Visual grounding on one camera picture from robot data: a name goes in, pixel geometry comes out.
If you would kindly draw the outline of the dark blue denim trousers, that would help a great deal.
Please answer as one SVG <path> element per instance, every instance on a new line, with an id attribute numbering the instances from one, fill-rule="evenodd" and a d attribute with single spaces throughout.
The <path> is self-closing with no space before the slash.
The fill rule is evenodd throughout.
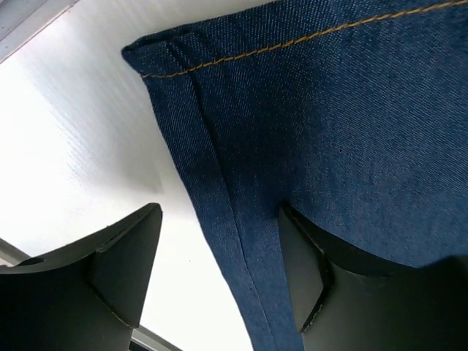
<path id="1" fill-rule="evenodd" d="M 286 202 L 406 265 L 467 252 L 467 3 L 275 1 L 122 50 L 255 350 L 301 350 Z"/>

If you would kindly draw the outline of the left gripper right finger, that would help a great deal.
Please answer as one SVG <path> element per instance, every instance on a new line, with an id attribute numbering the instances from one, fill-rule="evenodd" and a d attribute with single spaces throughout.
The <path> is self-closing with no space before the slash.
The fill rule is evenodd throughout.
<path id="1" fill-rule="evenodd" d="M 306 350 L 465 350 L 467 258 L 413 268 L 365 252 L 294 208 L 279 234 Z"/>

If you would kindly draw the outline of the aluminium left frame rail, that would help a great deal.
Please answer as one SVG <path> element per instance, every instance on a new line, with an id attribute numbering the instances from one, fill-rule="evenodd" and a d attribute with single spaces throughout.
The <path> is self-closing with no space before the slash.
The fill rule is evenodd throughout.
<path id="1" fill-rule="evenodd" d="M 1 62 L 76 3 L 74 0 L 1 1 Z"/>

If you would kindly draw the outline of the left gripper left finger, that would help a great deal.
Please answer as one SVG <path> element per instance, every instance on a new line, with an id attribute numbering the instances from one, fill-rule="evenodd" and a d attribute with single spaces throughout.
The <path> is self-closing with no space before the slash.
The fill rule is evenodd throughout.
<path id="1" fill-rule="evenodd" d="M 127 350 L 162 226 L 149 203 L 52 252 L 1 268 L 3 350 Z"/>

